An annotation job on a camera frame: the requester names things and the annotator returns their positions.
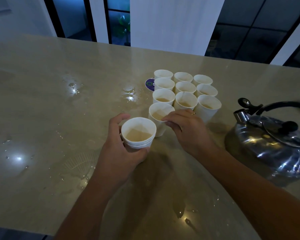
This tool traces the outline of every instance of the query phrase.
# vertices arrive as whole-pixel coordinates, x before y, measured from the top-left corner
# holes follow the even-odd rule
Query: kettle lid
[[[295,148],[300,148],[300,131],[297,123],[293,121],[283,122],[275,118],[267,117],[262,121],[264,129],[277,141]]]

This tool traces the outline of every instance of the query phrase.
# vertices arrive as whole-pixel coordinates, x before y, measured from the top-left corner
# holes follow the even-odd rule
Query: hand
[[[146,158],[150,150],[146,147],[129,153],[125,149],[120,137],[119,123],[129,117],[129,114],[121,113],[110,119],[108,137],[91,177],[91,180],[110,196],[127,181],[129,175]]]
[[[176,133],[182,148],[195,158],[217,146],[208,134],[204,122],[191,109],[177,110],[161,119]]]

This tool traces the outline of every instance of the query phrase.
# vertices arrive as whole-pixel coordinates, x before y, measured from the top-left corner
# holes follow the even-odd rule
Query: kettle spout
[[[249,116],[247,115],[245,109],[239,109],[233,112],[233,115],[239,124],[244,124],[249,120]]]

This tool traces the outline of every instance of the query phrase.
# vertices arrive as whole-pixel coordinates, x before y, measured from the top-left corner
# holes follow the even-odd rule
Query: glossy beige countertop
[[[157,69],[212,77],[219,145],[237,99],[300,100],[300,69],[52,37],[0,43],[0,227],[53,235],[86,186],[110,117],[148,116]],[[300,112],[267,113],[300,125]],[[300,198],[300,181],[287,187]],[[101,239],[259,239],[168,129],[107,206]]]

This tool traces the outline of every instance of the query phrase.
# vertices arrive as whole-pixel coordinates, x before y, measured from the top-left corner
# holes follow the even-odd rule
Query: person's left hand
[[[110,195],[127,181],[130,173],[146,158],[150,150],[146,147],[129,153],[125,149],[120,137],[119,123],[129,117],[129,114],[121,113],[110,119],[108,137],[90,180]]]

